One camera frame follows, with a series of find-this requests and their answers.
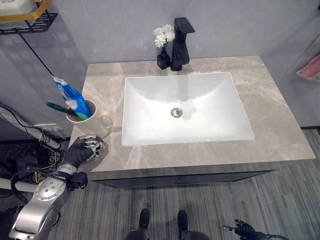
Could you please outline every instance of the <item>white cup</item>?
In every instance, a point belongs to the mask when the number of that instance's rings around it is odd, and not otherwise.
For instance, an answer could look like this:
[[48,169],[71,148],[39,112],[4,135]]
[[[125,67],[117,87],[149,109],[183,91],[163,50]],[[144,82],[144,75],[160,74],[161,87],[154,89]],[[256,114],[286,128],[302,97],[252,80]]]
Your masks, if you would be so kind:
[[101,114],[94,102],[90,100],[85,101],[91,109],[91,117],[86,120],[81,120],[77,116],[65,114],[66,119],[77,126],[85,134],[94,134],[102,139],[105,138],[112,127],[112,121],[110,117],[105,114]]

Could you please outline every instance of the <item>black vase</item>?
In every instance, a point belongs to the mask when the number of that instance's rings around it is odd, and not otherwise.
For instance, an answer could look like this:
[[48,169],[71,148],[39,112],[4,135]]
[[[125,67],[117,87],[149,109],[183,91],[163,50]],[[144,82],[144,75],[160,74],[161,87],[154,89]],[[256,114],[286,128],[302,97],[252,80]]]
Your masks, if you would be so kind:
[[161,53],[156,56],[156,63],[162,70],[166,69],[171,65],[170,56],[166,51],[161,51]]

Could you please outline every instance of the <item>black robotic glove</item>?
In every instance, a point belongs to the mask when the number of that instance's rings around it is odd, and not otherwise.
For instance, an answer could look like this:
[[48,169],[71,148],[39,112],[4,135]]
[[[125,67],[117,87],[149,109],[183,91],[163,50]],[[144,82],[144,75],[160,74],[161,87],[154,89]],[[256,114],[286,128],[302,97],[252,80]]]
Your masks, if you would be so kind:
[[235,219],[236,227],[232,226],[223,226],[223,230],[225,231],[233,231],[234,233],[240,236],[240,240],[267,240],[269,238],[279,238],[283,240],[288,240],[284,236],[280,235],[270,235],[264,234],[263,232],[256,231],[251,225],[246,223],[245,221]]
[[240,240],[267,240],[267,236],[263,232],[256,231],[245,221],[239,219],[234,221],[236,222],[234,233],[240,236]]
[[103,147],[103,142],[100,137],[95,135],[78,137],[66,151],[63,163],[78,168],[80,164],[99,155],[99,150]]

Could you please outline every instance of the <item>white sink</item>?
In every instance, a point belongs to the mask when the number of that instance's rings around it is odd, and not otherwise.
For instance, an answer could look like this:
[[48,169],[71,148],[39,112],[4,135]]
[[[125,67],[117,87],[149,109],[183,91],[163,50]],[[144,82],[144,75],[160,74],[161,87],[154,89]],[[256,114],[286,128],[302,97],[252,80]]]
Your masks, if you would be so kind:
[[229,72],[127,77],[122,145],[252,140]]

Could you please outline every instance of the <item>gray wall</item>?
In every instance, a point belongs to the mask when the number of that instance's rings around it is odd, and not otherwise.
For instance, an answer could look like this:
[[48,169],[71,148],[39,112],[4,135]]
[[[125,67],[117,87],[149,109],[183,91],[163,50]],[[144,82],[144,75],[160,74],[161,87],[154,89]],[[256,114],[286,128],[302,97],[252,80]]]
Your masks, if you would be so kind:
[[56,0],[88,63],[155,60],[153,29],[187,17],[191,58],[261,56],[300,126],[320,125],[320,83],[295,75],[319,52],[319,0]]
[[[299,124],[320,125],[320,84],[294,75],[319,51],[318,42],[308,48],[320,33],[318,5],[319,0],[55,0],[51,11],[59,16],[49,31],[24,37],[57,77],[81,90],[88,63],[155,60],[153,29],[187,17],[195,28],[187,37],[191,58],[261,56]],[[0,36],[0,63],[0,102],[33,124],[58,123],[69,136],[72,126],[45,106],[63,104],[50,74],[18,35]],[[0,141],[13,138],[5,129]]]
[[[58,16],[44,33],[23,34],[57,77],[82,90],[87,64],[66,25]],[[13,108],[32,124],[57,123],[70,136],[72,124],[46,102],[65,105],[50,73],[18,35],[0,35],[0,103]],[[0,120],[0,141],[27,139],[28,135]]]

